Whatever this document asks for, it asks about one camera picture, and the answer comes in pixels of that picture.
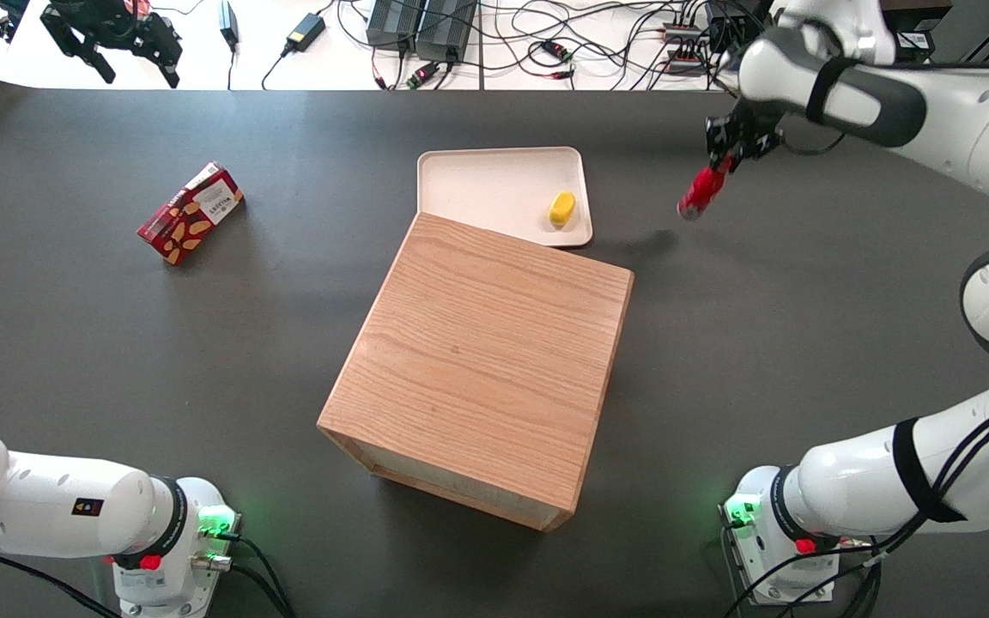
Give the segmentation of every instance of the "black strap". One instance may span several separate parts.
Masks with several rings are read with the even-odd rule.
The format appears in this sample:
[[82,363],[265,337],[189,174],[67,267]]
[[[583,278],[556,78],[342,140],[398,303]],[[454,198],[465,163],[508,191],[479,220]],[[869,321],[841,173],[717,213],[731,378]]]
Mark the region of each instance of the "black strap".
[[895,426],[895,437],[891,439],[891,455],[895,458],[895,470],[899,480],[910,495],[914,505],[922,515],[941,524],[951,521],[967,521],[953,507],[946,505],[937,496],[937,490],[931,488],[930,480],[925,477],[922,461],[918,458],[918,450],[914,447],[914,423],[918,417],[904,420]]
[[804,530],[800,523],[794,519],[792,513],[788,512],[788,506],[785,504],[785,482],[788,481],[788,475],[795,469],[796,466],[794,465],[781,466],[777,476],[773,479],[773,484],[769,485],[769,505],[773,508],[777,524],[785,532],[785,536],[793,541],[810,539],[816,543],[817,551],[832,550],[839,543],[838,536],[820,535],[817,532]]
[[831,87],[839,81],[841,73],[859,62],[860,60],[854,58],[831,58],[823,65],[823,68],[819,70],[819,75],[816,76],[816,83],[811,87],[808,109],[804,110],[804,116],[807,116],[809,121],[822,124],[823,108],[827,106]]
[[130,553],[130,554],[119,554],[114,555],[113,559],[117,562],[117,566],[125,568],[125,570],[134,571],[140,568],[140,560],[146,555],[157,555],[164,556],[170,553],[173,545],[178,542],[181,537],[181,531],[185,530],[185,520],[188,517],[187,504],[185,503],[185,492],[178,485],[178,482],[173,480],[173,478],[168,478],[165,476],[155,476],[152,478],[162,484],[166,485],[170,490],[170,498],[173,501],[173,509],[170,512],[170,521],[166,525],[166,530],[162,531],[161,535],[154,543],[150,544],[150,547],[143,551]]

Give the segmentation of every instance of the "red button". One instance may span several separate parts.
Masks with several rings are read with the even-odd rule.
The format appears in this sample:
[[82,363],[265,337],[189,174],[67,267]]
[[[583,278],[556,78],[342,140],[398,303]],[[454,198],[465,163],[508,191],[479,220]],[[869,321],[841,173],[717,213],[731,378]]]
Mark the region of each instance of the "red button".
[[144,571],[154,571],[162,563],[160,555],[145,555],[140,559],[140,568]]
[[816,552],[816,543],[811,539],[799,539],[796,541],[796,551],[801,555],[808,555]]

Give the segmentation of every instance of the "wooden box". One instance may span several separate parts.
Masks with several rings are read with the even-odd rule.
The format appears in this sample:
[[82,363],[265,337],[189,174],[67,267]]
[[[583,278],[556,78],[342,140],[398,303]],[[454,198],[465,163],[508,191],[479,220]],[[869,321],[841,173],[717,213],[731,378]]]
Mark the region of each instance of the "wooden box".
[[553,530],[578,504],[632,279],[418,215],[319,430],[374,474]]

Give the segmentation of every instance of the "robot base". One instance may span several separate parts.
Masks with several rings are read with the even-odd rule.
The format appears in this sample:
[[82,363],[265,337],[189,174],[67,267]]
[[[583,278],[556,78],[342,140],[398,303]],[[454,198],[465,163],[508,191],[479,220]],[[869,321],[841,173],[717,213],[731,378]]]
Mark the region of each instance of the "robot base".
[[227,556],[231,542],[205,536],[201,529],[239,531],[239,515],[228,508],[219,490],[203,478],[179,478],[185,492],[187,519],[173,550],[154,571],[113,566],[121,615],[140,618],[204,618],[212,604],[220,571],[204,564],[209,556]]
[[[770,488],[780,473],[776,466],[762,466],[747,472],[738,482],[738,489],[719,508],[725,524],[730,528],[731,554],[733,554],[743,587],[760,579],[778,564],[799,554],[796,543],[785,535],[773,506],[770,505]],[[750,599],[755,605],[786,605],[796,601],[824,579],[832,578],[839,571],[839,556],[821,556],[808,560],[796,560],[781,568],[765,582],[758,584]],[[828,584],[821,593],[808,595],[805,602],[825,603],[833,598],[834,584]]]

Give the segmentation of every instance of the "green led light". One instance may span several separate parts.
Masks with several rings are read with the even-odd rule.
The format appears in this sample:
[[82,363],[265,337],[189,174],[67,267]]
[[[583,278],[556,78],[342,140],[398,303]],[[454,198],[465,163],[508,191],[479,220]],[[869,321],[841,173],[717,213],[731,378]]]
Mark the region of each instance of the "green led light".
[[201,507],[197,527],[201,532],[228,532],[235,525],[235,511],[227,505]]
[[761,508],[761,497],[759,496],[734,496],[731,498],[727,513],[731,516],[731,524],[737,528],[742,528],[754,523],[754,517],[757,516],[759,508]]

